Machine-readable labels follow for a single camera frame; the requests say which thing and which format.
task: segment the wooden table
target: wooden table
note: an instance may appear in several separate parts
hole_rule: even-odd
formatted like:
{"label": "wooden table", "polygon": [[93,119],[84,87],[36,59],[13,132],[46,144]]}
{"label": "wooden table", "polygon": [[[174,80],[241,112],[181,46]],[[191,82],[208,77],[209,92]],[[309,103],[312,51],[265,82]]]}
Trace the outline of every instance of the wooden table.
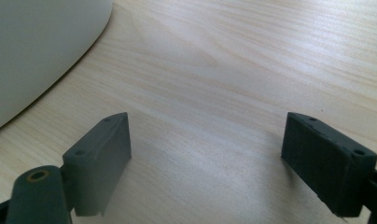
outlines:
{"label": "wooden table", "polygon": [[[0,129],[15,178],[129,114],[105,217],[75,223],[346,223],[280,159],[288,111],[377,153],[377,0],[118,0],[89,52]],[[349,223],[366,223],[369,211]]]}

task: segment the light wood surface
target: light wood surface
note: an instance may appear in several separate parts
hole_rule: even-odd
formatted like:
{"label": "light wood surface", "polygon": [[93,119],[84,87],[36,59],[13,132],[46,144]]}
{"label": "light wood surface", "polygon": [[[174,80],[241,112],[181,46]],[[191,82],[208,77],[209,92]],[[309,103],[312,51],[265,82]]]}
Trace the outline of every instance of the light wood surface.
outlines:
{"label": "light wood surface", "polygon": [[74,223],[366,223],[332,215],[280,151],[294,111],[377,153],[377,0],[117,0],[85,57],[0,129],[0,202],[124,111],[133,158],[105,217]]}

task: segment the black mount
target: black mount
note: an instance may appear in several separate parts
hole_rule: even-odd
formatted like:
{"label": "black mount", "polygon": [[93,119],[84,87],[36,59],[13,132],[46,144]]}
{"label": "black mount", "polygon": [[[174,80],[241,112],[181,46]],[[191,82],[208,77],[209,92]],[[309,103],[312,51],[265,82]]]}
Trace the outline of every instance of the black mount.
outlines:
{"label": "black mount", "polygon": [[0,224],[71,224],[104,213],[131,158],[127,113],[101,120],[63,154],[63,166],[41,166],[20,175],[11,199],[0,203]]}
{"label": "black mount", "polygon": [[288,113],[282,158],[338,217],[358,217],[362,205],[377,223],[377,154],[302,114]]}

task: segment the small hole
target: small hole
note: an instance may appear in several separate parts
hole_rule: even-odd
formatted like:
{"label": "small hole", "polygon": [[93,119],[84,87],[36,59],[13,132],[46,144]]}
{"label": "small hole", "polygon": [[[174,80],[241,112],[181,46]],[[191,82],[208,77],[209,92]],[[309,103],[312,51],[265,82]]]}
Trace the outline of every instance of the small hole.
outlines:
{"label": "small hole", "polygon": [[363,155],[364,155],[364,151],[362,151],[362,150],[355,149],[354,152],[355,152],[357,155],[360,155],[360,156],[363,156]]}
{"label": "small hole", "polygon": [[49,175],[49,171],[47,170],[36,171],[28,175],[27,180],[29,182],[37,182],[39,180],[46,178],[48,175]]}
{"label": "small hole", "polygon": [[81,156],[83,154],[84,154],[84,150],[79,150],[79,151],[75,152],[75,155],[77,155],[77,156]]}

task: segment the white curved object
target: white curved object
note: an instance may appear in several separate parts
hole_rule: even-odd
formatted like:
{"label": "white curved object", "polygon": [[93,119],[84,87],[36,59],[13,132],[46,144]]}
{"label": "white curved object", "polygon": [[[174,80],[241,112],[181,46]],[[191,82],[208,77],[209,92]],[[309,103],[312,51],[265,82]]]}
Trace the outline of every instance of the white curved object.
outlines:
{"label": "white curved object", "polygon": [[0,127],[92,45],[112,0],[0,0]]}

